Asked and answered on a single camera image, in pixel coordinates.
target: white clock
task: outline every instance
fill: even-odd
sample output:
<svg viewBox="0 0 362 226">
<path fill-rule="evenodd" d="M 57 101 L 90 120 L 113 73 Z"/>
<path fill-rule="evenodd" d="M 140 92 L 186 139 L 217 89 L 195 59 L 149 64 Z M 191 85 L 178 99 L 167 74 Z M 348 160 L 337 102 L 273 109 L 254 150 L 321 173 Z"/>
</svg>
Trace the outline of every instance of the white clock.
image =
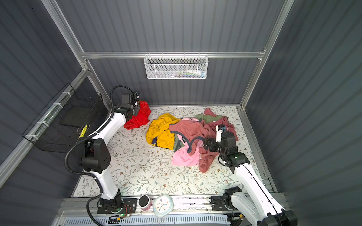
<svg viewBox="0 0 362 226">
<path fill-rule="evenodd" d="M 173 210 L 172 198 L 169 195 L 160 195 L 153 201 L 153 212 L 157 217 L 163 217 Z"/>
</svg>

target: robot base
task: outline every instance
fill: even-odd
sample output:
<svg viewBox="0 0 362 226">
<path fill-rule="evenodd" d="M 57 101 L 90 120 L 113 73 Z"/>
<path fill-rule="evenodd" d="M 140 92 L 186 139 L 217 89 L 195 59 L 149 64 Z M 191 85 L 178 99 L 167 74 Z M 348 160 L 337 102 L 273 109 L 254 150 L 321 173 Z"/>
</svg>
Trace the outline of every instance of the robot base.
<svg viewBox="0 0 362 226">
<path fill-rule="evenodd" d="M 118 190 L 116 196 L 113 199 L 107 200 L 103 198 L 99 198 L 98 201 L 98 214 L 121 214 L 126 213 L 126 206 L 128 205 L 131 207 L 127 207 L 127 214 L 128 213 L 135 213 L 136 206 L 137 206 L 137 199 L 122 199 L 121 192 Z"/>
</svg>

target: gray wall panel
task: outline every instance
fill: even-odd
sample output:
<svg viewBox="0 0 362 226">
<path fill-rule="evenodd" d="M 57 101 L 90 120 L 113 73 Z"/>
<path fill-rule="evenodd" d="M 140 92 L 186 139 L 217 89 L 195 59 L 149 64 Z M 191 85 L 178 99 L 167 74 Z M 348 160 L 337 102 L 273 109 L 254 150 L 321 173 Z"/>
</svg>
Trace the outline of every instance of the gray wall panel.
<svg viewBox="0 0 362 226">
<path fill-rule="evenodd" d="M 0 2 L 0 163 L 80 70 L 41 1 Z M 88 80 L 84 84 L 94 91 Z M 29 151 L 0 189 L 0 225 L 52 223 L 78 179 L 64 168 L 64 157 L 36 148 Z"/>
<path fill-rule="evenodd" d="M 282 0 L 58 2 L 88 52 L 261 51 L 282 3 Z"/>
<path fill-rule="evenodd" d="M 0 161 L 80 66 L 37 1 L 0 2 Z"/>
<path fill-rule="evenodd" d="M 246 107 L 301 225 L 360 224 L 361 7 L 296 1 Z"/>
<path fill-rule="evenodd" d="M 210 59 L 206 79 L 147 79 L 142 59 L 90 59 L 107 92 L 126 85 L 150 105 L 239 104 L 257 59 Z M 116 90 L 114 100 L 122 92 Z"/>
</svg>

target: yellow shirt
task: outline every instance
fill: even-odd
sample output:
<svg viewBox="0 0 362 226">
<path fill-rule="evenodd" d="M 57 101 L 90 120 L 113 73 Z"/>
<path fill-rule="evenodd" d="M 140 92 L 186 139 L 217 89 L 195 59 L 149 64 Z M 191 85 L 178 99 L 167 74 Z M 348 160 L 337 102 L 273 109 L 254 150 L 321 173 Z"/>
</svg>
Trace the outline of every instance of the yellow shirt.
<svg viewBox="0 0 362 226">
<path fill-rule="evenodd" d="M 150 145 L 158 146 L 160 148 L 173 149 L 175 136 L 170 133 L 170 124 L 176 124 L 181 119 L 177 119 L 169 113 L 163 114 L 159 119 L 151 122 L 150 127 L 146 133 L 146 141 Z"/>
</svg>

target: floral tablecloth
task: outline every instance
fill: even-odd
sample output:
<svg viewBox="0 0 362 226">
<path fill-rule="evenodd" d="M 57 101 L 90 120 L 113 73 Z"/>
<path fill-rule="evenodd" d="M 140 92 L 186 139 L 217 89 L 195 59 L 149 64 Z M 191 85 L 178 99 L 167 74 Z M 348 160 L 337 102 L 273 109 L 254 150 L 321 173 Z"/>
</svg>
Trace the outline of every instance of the floral tablecloth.
<svg viewBox="0 0 362 226">
<path fill-rule="evenodd" d="M 240 184 L 229 168 L 217 158 L 206 173 L 198 166 L 171 165 L 173 150 L 151 146 L 145 135 L 151 121 L 164 113 L 177 118 L 202 114 L 207 107 L 152 107 L 150 122 L 137 129 L 121 127 L 108 143 L 111 154 L 111 175 L 122 196 L 148 195 L 197 195 L 223 193 L 224 189 Z M 217 115 L 225 115 L 235 126 L 239 150 L 250 160 L 259 176 L 254 156 L 250 150 L 235 106 L 210 107 Z M 89 176 L 82 176 L 73 193 L 74 197 L 95 196 L 99 188 Z"/>
</svg>

